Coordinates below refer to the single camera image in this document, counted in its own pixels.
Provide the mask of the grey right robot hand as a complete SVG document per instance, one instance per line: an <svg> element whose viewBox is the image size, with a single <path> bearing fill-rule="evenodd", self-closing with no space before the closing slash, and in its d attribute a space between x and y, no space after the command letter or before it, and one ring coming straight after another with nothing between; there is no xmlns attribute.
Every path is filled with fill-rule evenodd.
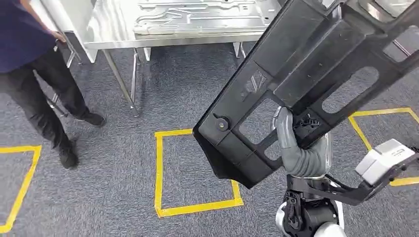
<svg viewBox="0 0 419 237"><path fill-rule="evenodd" d="M328 173L333 162L332 136L326 133L311 147L298 146L293 131L293 115L286 107L279 106L272 119L276 130L283 167L294 177L316 178Z"/></svg>

